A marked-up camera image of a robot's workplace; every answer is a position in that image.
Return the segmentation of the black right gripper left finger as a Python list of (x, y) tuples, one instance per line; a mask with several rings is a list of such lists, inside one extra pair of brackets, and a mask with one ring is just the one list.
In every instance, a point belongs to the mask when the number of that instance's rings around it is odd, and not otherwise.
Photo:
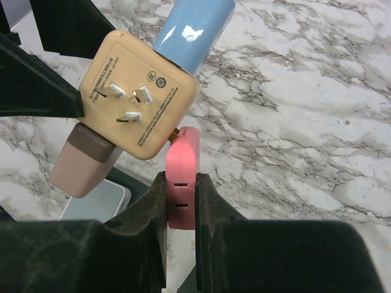
[(167, 267), (166, 178), (96, 220), (1, 222), (2, 292), (161, 292)]

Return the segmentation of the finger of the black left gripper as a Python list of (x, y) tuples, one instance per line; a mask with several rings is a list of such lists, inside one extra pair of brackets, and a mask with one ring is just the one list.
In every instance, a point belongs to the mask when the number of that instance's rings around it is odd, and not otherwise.
[(43, 49), (93, 59), (115, 27), (90, 0), (30, 0)]
[(79, 118), (80, 92), (37, 56), (1, 36), (1, 116)]

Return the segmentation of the beige cube socket adapter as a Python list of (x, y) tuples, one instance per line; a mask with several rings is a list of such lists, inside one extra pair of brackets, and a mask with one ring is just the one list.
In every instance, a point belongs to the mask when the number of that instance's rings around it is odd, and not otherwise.
[(130, 155), (155, 157), (199, 94), (191, 74), (127, 31), (105, 36), (82, 80), (80, 122)]

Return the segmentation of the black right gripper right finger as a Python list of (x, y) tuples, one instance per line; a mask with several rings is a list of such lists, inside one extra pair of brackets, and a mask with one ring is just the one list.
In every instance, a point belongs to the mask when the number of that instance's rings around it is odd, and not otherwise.
[(335, 220), (249, 220), (210, 176), (195, 185), (202, 292), (383, 292), (360, 234)]

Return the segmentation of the pink plug adapter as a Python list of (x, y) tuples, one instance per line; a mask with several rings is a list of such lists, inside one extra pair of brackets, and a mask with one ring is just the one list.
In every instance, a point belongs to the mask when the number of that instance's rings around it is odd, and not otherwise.
[(195, 229), (195, 184), (199, 172), (199, 130), (182, 127), (166, 155), (167, 220), (172, 229)]

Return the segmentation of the dusty pink USB charger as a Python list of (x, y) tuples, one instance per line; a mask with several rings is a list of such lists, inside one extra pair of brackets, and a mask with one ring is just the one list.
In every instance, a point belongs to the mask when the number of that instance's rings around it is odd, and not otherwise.
[(77, 123), (65, 142), (49, 180), (72, 197), (85, 197), (108, 175), (122, 149)]

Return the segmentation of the light blue USB charger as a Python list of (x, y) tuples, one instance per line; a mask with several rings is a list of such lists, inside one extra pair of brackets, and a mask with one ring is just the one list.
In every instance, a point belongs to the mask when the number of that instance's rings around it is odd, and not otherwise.
[(177, 0), (152, 49), (195, 75), (234, 9), (234, 0)]

